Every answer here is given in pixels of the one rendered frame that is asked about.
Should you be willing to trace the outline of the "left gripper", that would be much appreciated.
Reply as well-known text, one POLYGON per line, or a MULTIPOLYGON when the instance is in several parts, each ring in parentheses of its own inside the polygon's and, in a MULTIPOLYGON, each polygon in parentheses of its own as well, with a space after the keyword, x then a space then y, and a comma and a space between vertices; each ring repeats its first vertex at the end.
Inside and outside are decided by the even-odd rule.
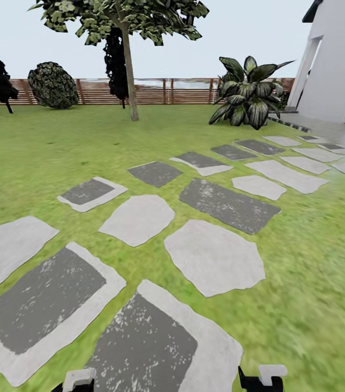
MULTIPOLYGON (((76 385, 72 392, 94 392, 95 378, 90 384, 76 385)), ((63 386, 53 389, 52 392, 63 392, 63 386)))

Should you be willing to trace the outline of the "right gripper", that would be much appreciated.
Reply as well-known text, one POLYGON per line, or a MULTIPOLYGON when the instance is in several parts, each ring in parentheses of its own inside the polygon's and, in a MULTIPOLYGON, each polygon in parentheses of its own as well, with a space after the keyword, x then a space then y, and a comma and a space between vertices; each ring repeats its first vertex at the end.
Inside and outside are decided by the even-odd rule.
POLYGON ((241 367, 238 366, 241 386, 247 392, 283 392, 282 380, 278 377, 271 377, 272 386, 263 386, 259 377, 245 376, 241 367))

